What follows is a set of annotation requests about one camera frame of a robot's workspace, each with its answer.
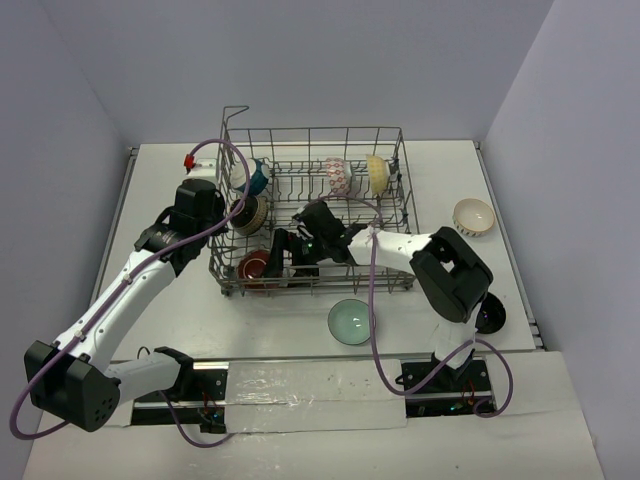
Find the brown rimmed cream bowl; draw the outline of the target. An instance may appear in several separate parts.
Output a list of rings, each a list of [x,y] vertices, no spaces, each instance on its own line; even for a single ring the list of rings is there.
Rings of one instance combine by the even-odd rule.
[[[230,223],[238,235],[251,236],[263,227],[268,212],[269,207],[265,197],[250,195]]]

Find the white ceramic bowl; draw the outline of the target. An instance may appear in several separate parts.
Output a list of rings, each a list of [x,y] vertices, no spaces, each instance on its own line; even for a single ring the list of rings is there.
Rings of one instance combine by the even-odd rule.
[[[270,254],[264,249],[256,249],[245,255],[236,266],[239,288],[244,290],[267,290],[275,285],[262,278],[269,262]]]

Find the dark teal white bowl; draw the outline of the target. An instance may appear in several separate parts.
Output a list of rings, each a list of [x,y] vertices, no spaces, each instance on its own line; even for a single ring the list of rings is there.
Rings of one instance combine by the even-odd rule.
[[[249,186],[250,196],[260,195],[268,186],[271,170],[263,159],[250,158],[247,160],[249,175],[246,175],[244,164],[236,163],[230,173],[230,184],[233,189],[243,193]]]

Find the blue inside red patterned bowl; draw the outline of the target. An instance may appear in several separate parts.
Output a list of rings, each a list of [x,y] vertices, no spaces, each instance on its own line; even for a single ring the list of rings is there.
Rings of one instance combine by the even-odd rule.
[[[324,168],[330,191],[334,194],[349,194],[352,180],[350,164],[342,158],[328,157],[325,159]]]

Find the yellow dotted bowl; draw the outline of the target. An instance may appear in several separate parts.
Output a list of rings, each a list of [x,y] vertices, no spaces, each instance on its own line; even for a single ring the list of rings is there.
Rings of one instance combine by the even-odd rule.
[[[372,195],[382,195],[386,191],[391,176],[388,163],[380,156],[367,155],[366,164]]]

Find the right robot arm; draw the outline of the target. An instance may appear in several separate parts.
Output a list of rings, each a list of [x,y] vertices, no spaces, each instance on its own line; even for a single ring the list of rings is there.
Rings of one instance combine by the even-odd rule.
[[[284,273],[284,254],[293,266],[314,269],[324,260],[369,268],[369,297],[374,297],[376,269],[388,268],[417,279],[426,299],[439,315],[432,374],[446,391],[459,389],[469,378],[476,336],[476,317],[489,293],[493,274],[467,242],[450,227],[430,234],[386,230],[378,208],[369,223],[349,226],[330,210],[322,197],[300,208],[294,220],[300,234],[274,232],[263,279]]]

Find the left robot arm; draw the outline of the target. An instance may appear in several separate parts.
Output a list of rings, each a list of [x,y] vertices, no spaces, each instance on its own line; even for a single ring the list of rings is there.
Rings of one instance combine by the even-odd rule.
[[[34,342],[24,355],[32,404],[87,432],[116,408],[154,391],[184,398],[195,386],[193,359],[158,347],[113,365],[124,336],[147,306],[196,259],[213,234],[225,230],[225,200],[216,185],[186,179],[134,244],[125,266],[87,312],[52,343]]]

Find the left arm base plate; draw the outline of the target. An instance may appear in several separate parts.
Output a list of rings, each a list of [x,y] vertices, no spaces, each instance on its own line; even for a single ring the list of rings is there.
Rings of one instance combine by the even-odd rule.
[[[228,363],[196,362],[193,378],[180,394],[168,395],[183,428],[195,426],[200,433],[226,434],[225,395]],[[152,392],[137,398],[131,413],[132,426],[174,425],[162,395]]]

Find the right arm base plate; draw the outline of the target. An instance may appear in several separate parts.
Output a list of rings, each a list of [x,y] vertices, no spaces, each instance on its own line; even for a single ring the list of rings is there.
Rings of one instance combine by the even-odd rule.
[[[405,397],[408,418],[491,415],[496,411],[486,362],[473,359],[461,373],[449,367]]]

